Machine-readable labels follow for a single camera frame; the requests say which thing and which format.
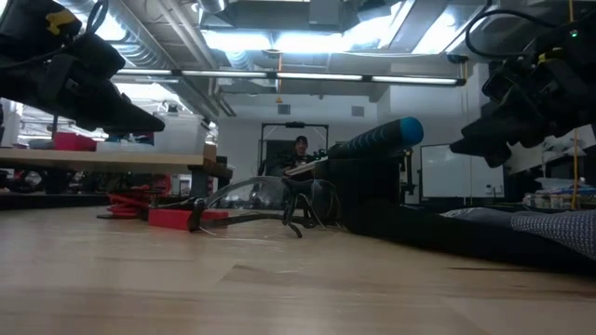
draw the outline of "ceiling light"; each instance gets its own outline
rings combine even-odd
[[[455,18],[448,12],[443,12],[428,28],[427,33],[420,40],[413,54],[438,54],[442,52],[457,34]]]
[[[172,75],[171,70],[122,69],[118,74],[127,75]]]
[[[115,84],[118,90],[133,101],[174,101],[180,104],[178,95],[159,84]]]
[[[379,48],[389,47],[391,45],[391,42],[393,42],[393,39],[398,34],[401,25],[404,21],[406,21],[408,14],[410,14],[410,10],[412,10],[414,1],[415,0],[405,0],[391,7],[391,11],[393,12],[395,8],[398,15],[393,15],[395,19],[393,19],[393,22],[391,22],[391,24],[389,25],[389,29],[387,30],[385,35],[381,37],[381,41],[379,42],[378,46]]]
[[[167,79],[167,78],[135,78],[135,82],[142,84],[180,84],[180,79]]]
[[[290,53],[328,53],[349,50],[340,33],[283,33],[274,48]]]
[[[362,75],[278,73],[278,78],[279,79],[318,79],[318,80],[360,81],[360,80],[362,80]]]
[[[266,78],[264,72],[246,72],[246,71],[182,71],[183,75],[204,76],[214,78]]]
[[[375,75],[371,81],[388,84],[457,85],[457,79]]]
[[[221,51],[267,50],[271,41],[267,33],[216,33],[203,32],[207,45]]]
[[[488,7],[488,9],[486,9],[486,11],[495,10],[495,9],[499,9],[499,6]],[[461,45],[464,42],[464,40],[466,39],[465,29],[466,29],[467,25],[469,24],[469,22],[471,20],[473,20],[474,18],[476,18],[476,15],[478,15],[480,12],[481,12],[481,9],[479,9],[476,13],[474,13],[474,15],[469,19],[468,22],[466,22],[466,24],[462,27],[462,29],[459,32],[457,32],[459,34],[459,36],[457,36],[457,38],[455,38],[455,40],[449,46],[447,46],[444,49],[445,52],[453,52],[456,47],[459,47],[459,45]],[[488,19],[488,17],[485,17],[485,18],[482,18],[482,19],[476,21],[476,23],[474,23],[474,26],[472,26],[472,29],[470,30],[470,33],[474,33],[474,31],[476,29],[478,29],[478,27],[480,27],[481,24],[486,19]]]

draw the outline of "blue foam tip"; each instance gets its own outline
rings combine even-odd
[[[425,137],[425,130],[418,119],[406,117],[400,120],[401,138],[403,143],[412,147],[420,143]]]

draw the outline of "whiteboard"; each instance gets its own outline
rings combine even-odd
[[[454,154],[448,144],[423,146],[423,197],[502,197],[503,168],[490,168],[482,157]]]
[[[454,154],[448,144],[423,146],[423,197],[467,197],[470,195],[470,159]]]

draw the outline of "cable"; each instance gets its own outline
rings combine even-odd
[[[60,47],[54,51],[48,52],[47,54],[35,56],[28,60],[12,63],[10,65],[0,66],[0,71],[7,71],[7,70],[14,70],[17,68],[21,68],[24,66],[29,66],[31,64],[35,64],[38,62],[44,62],[46,60],[50,60],[52,57],[70,49],[71,47],[75,47],[85,40],[88,39],[89,36],[95,34],[98,29],[102,26],[105,18],[108,15],[108,8],[109,8],[109,0],[98,0],[93,8],[89,12],[88,20],[87,20],[87,27],[85,32],[78,38],[76,38],[73,43]]]
[[[477,16],[476,18],[474,18],[469,25],[466,28],[466,46],[467,48],[479,55],[479,56],[483,56],[484,58],[494,58],[494,59],[505,59],[505,58],[509,58],[509,57],[526,57],[528,55],[523,54],[523,53],[512,53],[512,54],[493,54],[493,53],[489,53],[489,52],[484,52],[484,51],[480,51],[478,50],[476,47],[474,47],[474,45],[472,44],[472,41],[470,39],[470,33],[472,31],[472,27],[476,24],[476,22],[478,22],[479,20],[482,20],[484,18],[493,16],[493,15],[497,15],[497,14],[508,14],[508,15],[512,15],[512,16],[516,16],[522,19],[526,19],[529,20],[530,22],[533,22],[535,24],[541,25],[541,26],[545,26],[547,28],[556,28],[558,25],[554,24],[554,23],[550,23],[548,21],[542,20],[540,18],[537,18],[535,16],[526,14],[526,13],[522,13],[520,11],[517,10],[511,10],[511,9],[495,9],[495,10],[489,10],[487,12],[484,12],[482,14],[480,14],[479,16]]]

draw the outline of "man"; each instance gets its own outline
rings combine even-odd
[[[298,136],[294,142],[294,151],[299,158],[306,157],[308,150],[308,139],[306,136]]]
[[[287,161],[287,166],[283,169],[285,172],[297,168],[298,166],[306,163],[310,163],[315,160],[315,157],[306,153],[308,150],[308,139],[305,136],[298,136],[294,141],[294,152],[291,156],[291,160]],[[312,179],[312,173],[303,173],[300,176],[294,176],[296,180],[309,180]]]

